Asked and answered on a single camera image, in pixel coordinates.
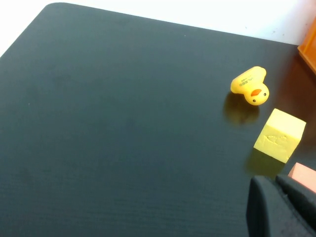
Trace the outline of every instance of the orange box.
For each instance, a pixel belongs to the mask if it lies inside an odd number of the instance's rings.
[[[300,55],[316,74],[316,18],[307,32],[303,43],[298,46]]]
[[[313,169],[295,163],[288,176],[316,193],[316,171]]]

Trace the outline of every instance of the yellow cube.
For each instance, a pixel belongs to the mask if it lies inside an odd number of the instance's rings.
[[[302,139],[306,122],[274,109],[254,148],[286,163]]]

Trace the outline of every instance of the black foam object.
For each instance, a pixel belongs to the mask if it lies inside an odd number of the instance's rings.
[[[304,220],[316,231],[316,194],[287,175],[278,175],[276,183]]]
[[[316,236],[282,188],[264,176],[250,181],[246,218],[250,237]]]

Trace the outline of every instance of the pink block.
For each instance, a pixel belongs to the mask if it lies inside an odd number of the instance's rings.
[[[295,163],[288,176],[316,193],[316,171],[313,169]]]

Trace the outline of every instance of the yellow rubber duck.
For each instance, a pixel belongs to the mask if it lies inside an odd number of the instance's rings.
[[[263,84],[267,71],[259,66],[250,68],[236,77],[231,84],[231,91],[243,94],[251,105],[261,105],[269,97],[269,89]]]

